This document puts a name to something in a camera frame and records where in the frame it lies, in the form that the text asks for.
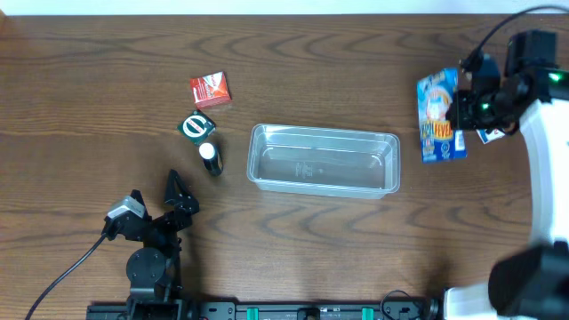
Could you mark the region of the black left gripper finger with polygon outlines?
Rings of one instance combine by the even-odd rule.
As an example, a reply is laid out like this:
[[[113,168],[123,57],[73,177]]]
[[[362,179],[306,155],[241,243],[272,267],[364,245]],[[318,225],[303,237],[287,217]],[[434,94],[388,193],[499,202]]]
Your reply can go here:
[[[199,212],[199,202],[187,188],[187,184],[179,173],[171,169],[168,174],[164,192],[164,203],[176,212],[193,215]]]
[[[142,218],[149,218],[147,206],[144,203],[142,193],[138,189],[133,189],[131,192],[131,197],[140,204],[142,207]]]

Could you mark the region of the white Panadol box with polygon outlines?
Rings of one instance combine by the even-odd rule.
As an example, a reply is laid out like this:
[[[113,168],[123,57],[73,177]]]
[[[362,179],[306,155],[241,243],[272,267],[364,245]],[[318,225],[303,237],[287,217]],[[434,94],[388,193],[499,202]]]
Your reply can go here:
[[[477,130],[477,135],[484,144],[488,144],[494,140],[498,140],[506,136],[506,134],[499,129]]]

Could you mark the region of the blue cooling patch box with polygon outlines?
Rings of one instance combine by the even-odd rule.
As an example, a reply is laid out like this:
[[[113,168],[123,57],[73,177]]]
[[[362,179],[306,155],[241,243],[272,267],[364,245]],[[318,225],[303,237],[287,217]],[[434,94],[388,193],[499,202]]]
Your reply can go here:
[[[463,132],[453,130],[446,112],[456,99],[458,70],[444,68],[417,85],[421,160],[424,164],[466,158]]]

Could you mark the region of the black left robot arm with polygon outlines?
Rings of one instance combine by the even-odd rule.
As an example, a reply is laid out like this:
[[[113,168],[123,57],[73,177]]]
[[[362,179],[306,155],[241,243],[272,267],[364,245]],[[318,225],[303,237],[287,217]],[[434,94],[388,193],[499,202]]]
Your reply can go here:
[[[130,319],[198,319],[199,307],[183,296],[181,239],[178,232],[192,225],[199,202],[174,170],[169,171],[164,203],[172,209],[155,219],[130,217],[124,227],[127,240],[142,243],[126,265],[130,280],[127,313]]]

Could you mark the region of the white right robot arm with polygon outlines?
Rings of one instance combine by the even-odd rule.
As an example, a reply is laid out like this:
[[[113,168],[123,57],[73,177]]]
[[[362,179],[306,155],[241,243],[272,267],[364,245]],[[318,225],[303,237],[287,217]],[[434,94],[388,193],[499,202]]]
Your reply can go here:
[[[529,68],[524,95],[509,96],[525,140],[532,188],[526,249],[497,262],[486,282],[444,296],[445,319],[568,317],[568,74]]]

